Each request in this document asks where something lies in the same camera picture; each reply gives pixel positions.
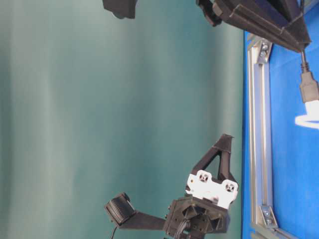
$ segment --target black cable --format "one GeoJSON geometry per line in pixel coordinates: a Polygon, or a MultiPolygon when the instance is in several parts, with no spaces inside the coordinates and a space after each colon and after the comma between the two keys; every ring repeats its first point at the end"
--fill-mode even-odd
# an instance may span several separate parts
{"type": "MultiPolygon", "coordinates": [[[[305,0],[300,1],[300,10],[301,10],[302,14],[304,15],[305,14],[305,0]]],[[[309,71],[309,64],[306,60],[305,50],[303,50],[301,52],[301,59],[302,59],[302,72],[303,73],[308,72],[309,71]]]]}
{"type": "Polygon", "coordinates": [[[116,231],[116,229],[117,229],[118,227],[115,227],[114,229],[113,229],[113,231],[112,231],[112,235],[111,235],[111,238],[110,239],[113,239],[113,237],[114,237],[114,234],[115,234],[115,231],[116,231]]]}
{"type": "Polygon", "coordinates": [[[175,233],[174,239],[180,239],[180,236],[183,234],[184,230],[190,227],[190,221],[189,220],[183,220],[175,233]]]}
{"type": "Polygon", "coordinates": [[[300,1],[300,9],[301,9],[301,12],[304,14],[305,13],[305,0],[300,1]]]}

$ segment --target blue surface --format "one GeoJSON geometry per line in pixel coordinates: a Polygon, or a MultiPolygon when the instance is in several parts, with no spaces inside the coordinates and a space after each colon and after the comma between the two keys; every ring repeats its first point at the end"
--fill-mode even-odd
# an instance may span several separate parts
{"type": "MultiPolygon", "coordinates": [[[[319,79],[319,5],[306,16],[307,58],[319,79]]],[[[299,90],[300,54],[276,45],[270,60],[274,210],[279,226],[301,239],[319,238],[319,130],[295,125],[306,113],[299,90]]]]}

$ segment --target screw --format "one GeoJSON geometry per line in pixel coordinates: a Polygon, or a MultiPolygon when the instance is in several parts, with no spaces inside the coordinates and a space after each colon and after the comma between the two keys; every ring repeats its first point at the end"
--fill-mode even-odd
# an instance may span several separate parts
{"type": "Polygon", "coordinates": [[[261,57],[265,57],[265,56],[266,56],[266,52],[265,52],[265,51],[261,51],[261,52],[260,52],[260,56],[261,56],[261,57]]]}
{"type": "Polygon", "coordinates": [[[267,51],[268,48],[269,48],[268,44],[267,44],[267,43],[263,43],[261,49],[262,49],[263,51],[267,51]]]}

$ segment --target robotic arm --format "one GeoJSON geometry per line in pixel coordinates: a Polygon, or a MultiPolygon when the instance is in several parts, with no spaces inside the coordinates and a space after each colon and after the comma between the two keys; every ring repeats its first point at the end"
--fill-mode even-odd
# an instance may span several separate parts
{"type": "Polygon", "coordinates": [[[130,198],[121,193],[104,207],[111,221],[120,229],[164,231],[175,239],[204,239],[206,234],[226,233],[228,209],[238,193],[238,184],[230,173],[231,141],[232,136],[222,135],[193,167],[186,195],[173,200],[166,220],[135,210],[130,198]],[[219,172],[214,178],[205,170],[218,156],[219,172]]]}

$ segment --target green curtain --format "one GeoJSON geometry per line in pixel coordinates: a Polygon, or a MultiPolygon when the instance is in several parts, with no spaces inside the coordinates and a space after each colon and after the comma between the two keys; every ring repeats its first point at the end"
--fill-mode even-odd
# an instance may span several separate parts
{"type": "MultiPolygon", "coordinates": [[[[1,0],[0,32],[0,238],[108,238],[123,191],[163,217],[222,133],[241,185],[242,31],[193,0],[140,0],[135,20],[101,0],[1,0]]],[[[230,214],[206,238],[240,238],[241,192],[230,214]]]]}

